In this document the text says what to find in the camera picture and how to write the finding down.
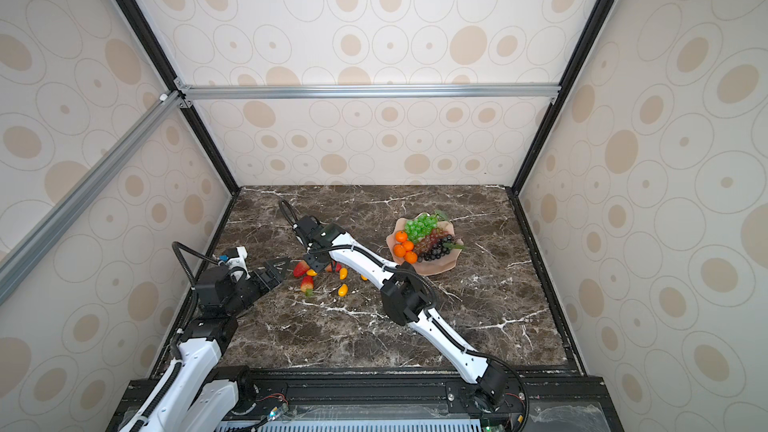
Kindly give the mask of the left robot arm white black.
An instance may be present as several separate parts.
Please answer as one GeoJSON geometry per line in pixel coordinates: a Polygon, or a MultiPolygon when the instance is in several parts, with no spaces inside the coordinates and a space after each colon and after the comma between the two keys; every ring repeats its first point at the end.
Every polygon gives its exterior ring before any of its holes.
{"type": "Polygon", "coordinates": [[[238,317],[278,287],[292,264],[289,258],[249,269],[244,247],[205,256],[172,244],[190,281],[194,299],[169,342],[170,362],[156,381],[134,381],[108,425],[110,431],[215,431],[231,413],[256,406],[258,387],[246,366],[219,362],[238,328],[238,317]]]}

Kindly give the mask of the black grape bunch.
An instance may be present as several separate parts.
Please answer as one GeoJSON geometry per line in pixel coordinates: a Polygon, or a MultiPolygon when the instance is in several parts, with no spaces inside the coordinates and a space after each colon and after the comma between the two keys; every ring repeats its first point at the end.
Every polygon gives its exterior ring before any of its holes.
{"type": "Polygon", "coordinates": [[[440,259],[444,256],[447,256],[454,250],[463,250],[464,245],[462,243],[459,243],[455,237],[452,235],[451,238],[446,238],[439,246],[433,248],[430,252],[427,254],[418,255],[418,261],[435,261],[437,259],[440,259]]]}

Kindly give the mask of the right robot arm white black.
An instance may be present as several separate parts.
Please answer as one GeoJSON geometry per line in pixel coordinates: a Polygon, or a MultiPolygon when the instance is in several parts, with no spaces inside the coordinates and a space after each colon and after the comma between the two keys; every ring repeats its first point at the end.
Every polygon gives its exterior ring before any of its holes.
{"type": "Polygon", "coordinates": [[[436,292],[412,265],[377,255],[334,223],[323,224],[314,216],[300,218],[286,200],[279,201],[278,207],[311,269],[351,267],[377,288],[383,311],[392,322],[417,332],[441,352],[472,387],[479,410],[495,412],[512,399],[520,408],[519,421],[527,419],[529,393],[518,372],[503,359],[476,350],[442,318],[436,309],[436,292]]]}

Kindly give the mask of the green grape bunch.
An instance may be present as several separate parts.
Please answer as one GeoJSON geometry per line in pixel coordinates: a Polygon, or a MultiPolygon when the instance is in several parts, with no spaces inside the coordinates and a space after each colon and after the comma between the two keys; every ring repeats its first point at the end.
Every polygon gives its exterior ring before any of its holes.
{"type": "Polygon", "coordinates": [[[434,228],[439,227],[447,230],[442,225],[444,219],[445,216],[440,212],[432,214],[424,212],[413,219],[408,219],[403,227],[403,231],[407,233],[408,240],[413,242],[415,246],[416,243],[423,239],[434,228]]]}

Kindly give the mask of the pink scalloped fruit bowl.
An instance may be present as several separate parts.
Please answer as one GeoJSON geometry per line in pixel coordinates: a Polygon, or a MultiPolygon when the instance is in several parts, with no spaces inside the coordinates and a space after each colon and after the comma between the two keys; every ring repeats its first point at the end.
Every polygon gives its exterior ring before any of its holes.
{"type": "Polygon", "coordinates": [[[397,264],[411,265],[422,276],[453,269],[465,248],[453,224],[441,211],[399,218],[386,243],[397,264]]]}

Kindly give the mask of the red grape bunch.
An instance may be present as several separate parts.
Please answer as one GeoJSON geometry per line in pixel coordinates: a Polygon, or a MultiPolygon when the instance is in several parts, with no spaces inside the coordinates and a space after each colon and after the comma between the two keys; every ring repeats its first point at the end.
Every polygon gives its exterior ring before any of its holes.
{"type": "Polygon", "coordinates": [[[415,244],[413,252],[419,256],[427,254],[433,248],[439,246],[446,238],[451,237],[452,235],[447,230],[436,227],[415,244]]]}

